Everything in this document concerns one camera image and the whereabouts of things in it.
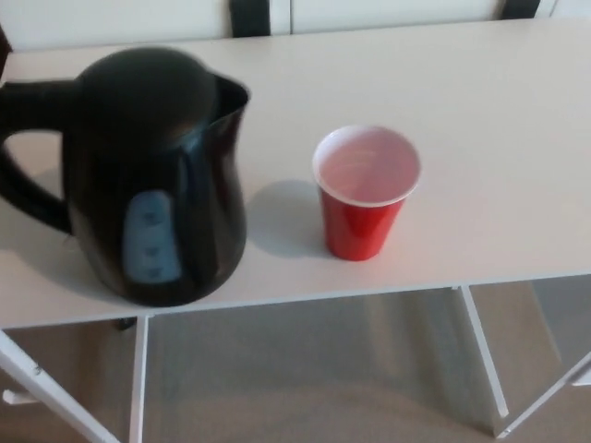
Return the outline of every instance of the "red plastic cup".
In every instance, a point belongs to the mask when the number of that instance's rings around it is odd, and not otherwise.
[[[377,255],[418,183],[413,145],[384,127],[346,126],[321,141],[312,167],[327,247],[346,260]]]

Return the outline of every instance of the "kettle spout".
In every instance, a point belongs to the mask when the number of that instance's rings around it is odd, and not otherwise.
[[[245,86],[218,75],[215,76],[215,79],[218,104],[211,127],[223,124],[230,117],[241,117],[250,100],[250,93]]]

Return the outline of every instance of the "wall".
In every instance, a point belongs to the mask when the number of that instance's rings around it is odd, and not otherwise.
[[[488,20],[502,0],[293,0],[294,33]]]
[[[227,0],[0,0],[15,51],[228,37]],[[271,0],[271,31],[289,32],[289,0]]]
[[[558,0],[554,6],[553,17],[591,17],[591,1]]]

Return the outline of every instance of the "black kettle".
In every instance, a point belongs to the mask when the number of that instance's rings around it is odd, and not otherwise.
[[[78,238],[100,280],[140,304],[182,305],[232,274],[246,241],[235,143],[248,92],[166,48],[115,53],[77,78],[0,88],[0,195]],[[61,200],[4,141],[62,137]]]

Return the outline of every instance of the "table top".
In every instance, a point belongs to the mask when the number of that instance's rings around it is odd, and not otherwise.
[[[215,293],[149,309],[110,294],[75,240],[0,202],[0,327],[591,273],[591,22],[517,20],[174,44],[243,80],[248,241]],[[11,54],[5,79],[73,77],[119,48]],[[417,146],[422,181],[382,253],[331,257],[310,160],[334,128]],[[58,188],[58,138],[9,140]]]

